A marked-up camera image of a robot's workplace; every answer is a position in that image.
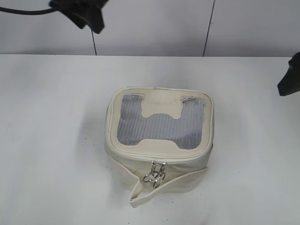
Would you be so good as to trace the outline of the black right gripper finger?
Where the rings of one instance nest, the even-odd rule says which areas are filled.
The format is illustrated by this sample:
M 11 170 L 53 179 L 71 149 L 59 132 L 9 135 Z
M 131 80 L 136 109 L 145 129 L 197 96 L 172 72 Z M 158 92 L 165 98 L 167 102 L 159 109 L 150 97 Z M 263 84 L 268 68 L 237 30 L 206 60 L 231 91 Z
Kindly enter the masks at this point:
M 288 61 L 288 70 L 277 85 L 280 96 L 288 96 L 300 91 L 300 52 Z

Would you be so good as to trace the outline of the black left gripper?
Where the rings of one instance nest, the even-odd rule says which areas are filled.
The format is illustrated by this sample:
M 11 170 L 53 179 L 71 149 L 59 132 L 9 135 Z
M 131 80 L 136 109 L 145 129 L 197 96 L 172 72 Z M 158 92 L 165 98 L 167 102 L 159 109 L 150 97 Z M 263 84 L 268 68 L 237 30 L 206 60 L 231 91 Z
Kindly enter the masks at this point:
M 48 5 L 80 29 L 89 26 L 94 33 L 99 34 L 105 27 L 102 15 L 105 0 L 51 0 Z

